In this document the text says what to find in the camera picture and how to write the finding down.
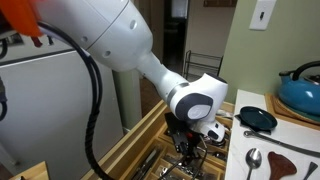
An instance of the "open drawer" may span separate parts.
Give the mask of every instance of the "open drawer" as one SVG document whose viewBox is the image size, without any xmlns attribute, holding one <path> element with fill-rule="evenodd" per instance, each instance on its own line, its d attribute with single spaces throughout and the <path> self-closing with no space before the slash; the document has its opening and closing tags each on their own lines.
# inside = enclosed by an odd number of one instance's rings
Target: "open drawer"
<svg viewBox="0 0 320 180">
<path fill-rule="evenodd" d="M 227 112 L 233 112 L 232 104 L 224 103 L 221 109 Z M 170 112 L 167 105 L 160 101 L 128 134 L 126 134 L 100 161 L 99 164 L 114 179 L 132 179 L 137 169 L 145 162 L 150 154 L 157 152 L 154 162 L 145 175 L 145 179 L 158 179 L 164 169 L 172 166 L 175 160 L 182 157 L 176 153 L 171 137 L 167 135 L 167 125 L 165 122 L 165 113 Z M 216 117 L 216 119 L 226 126 L 226 129 L 232 128 L 230 119 Z M 229 149 L 229 140 L 225 140 L 223 146 L 207 144 L 208 152 L 219 152 L 227 156 Z M 199 151 L 199 160 L 194 160 L 194 166 L 197 167 L 204 153 Z M 191 179 L 194 172 L 188 168 L 177 166 L 169 173 L 172 177 L 180 179 Z M 207 154 L 207 158 L 200 170 L 200 175 L 214 177 L 211 179 L 224 179 L 226 161 L 214 157 L 212 153 Z M 90 170 L 82 179 L 98 179 L 98 176 Z"/>
</svg>

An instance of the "kettle lid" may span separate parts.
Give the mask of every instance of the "kettle lid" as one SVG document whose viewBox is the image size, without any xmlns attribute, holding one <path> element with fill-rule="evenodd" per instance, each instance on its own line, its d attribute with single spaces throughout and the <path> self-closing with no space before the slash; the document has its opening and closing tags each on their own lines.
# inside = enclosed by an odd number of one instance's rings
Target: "kettle lid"
<svg viewBox="0 0 320 180">
<path fill-rule="evenodd" d="M 320 85 L 320 75 L 306 76 L 304 79 L 312 84 Z"/>
</svg>

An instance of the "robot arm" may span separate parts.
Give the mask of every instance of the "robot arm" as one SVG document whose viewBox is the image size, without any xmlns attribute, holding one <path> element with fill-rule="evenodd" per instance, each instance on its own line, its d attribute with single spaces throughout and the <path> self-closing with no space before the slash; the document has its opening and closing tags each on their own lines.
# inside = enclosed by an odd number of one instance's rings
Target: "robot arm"
<svg viewBox="0 0 320 180">
<path fill-rule="evenodd" d="M 160 64 L 151 52 L 152 33 L 130 0 L 30 3 L 39 21 L 67 33 L 95 60 L 118 72 L 141 72 L 156 86 L 175 116 L 192 124 L 194 131 L 216 141 L 223 139 L 224 126 L 214 117 L 225 98 L 227 83 L 210 74 L 190 83 Z"/>
</svg>

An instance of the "kettle handle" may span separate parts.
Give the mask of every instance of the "kettle handle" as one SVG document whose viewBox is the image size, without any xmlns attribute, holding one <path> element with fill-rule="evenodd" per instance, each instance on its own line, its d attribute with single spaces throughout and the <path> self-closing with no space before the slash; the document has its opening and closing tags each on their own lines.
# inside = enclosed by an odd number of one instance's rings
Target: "kettle handle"
<svg viewBox="0 0 320 180">
<path fill-rule="evenodd" d="M 313 62 L 309 62 L 307 64 L 304 64 L 302 66 L 300 66 L 297 70 L 294 71 L 293 75 L 292 75 L 292 80 L 296 81 L 299 79 L 300 74 L 311 67 L 315 67 L 315 66 L 320 66 L 320 61 L 313 61 Z"/>
</svg>

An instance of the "white countertop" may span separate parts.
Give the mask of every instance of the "white countertop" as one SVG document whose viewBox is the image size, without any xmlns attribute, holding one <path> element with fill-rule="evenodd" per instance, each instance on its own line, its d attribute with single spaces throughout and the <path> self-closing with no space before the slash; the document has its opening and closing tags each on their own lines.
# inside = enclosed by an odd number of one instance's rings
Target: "white countertop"
<svg viewBox="0 0 320 180">
<path fill-rule="evenodd" d="M 239 114 L 240 109 L 244 106 L 254 106 L 267 110 L 264 95 L 238 90 L 235 115 Z M 263 135 L 287 144 L 320 152 L 320 131 L 282 121 L 281 119 L 277 119 L 277 121 L 278 125 L 272 131 L 271 136 Z M 267 156 L 271 151 L 285 156 L 297 168 L 295 175 L 285 176 L 281 180 L 302 180 L 308 171 L 311 161 L 320 166 L 320 158 L 304 155 L 263 140 L 246 138 L 243 136 L 243 132 L 246 130 L 248 129 L 240 127 L 240 122 L 234 118 L 225 175 L 226 180 L 246 179 L 249 167 L 246 164 L 245 155 L 251 148 L 258 148 L 262 154 L 262 164 L 260 168 L 252 170 L 252 180 L 269 180 L 270 165 Z M 309 180 L 318 179 L 320 179 L 320 167 L 309 177 Z"/>
</svg>

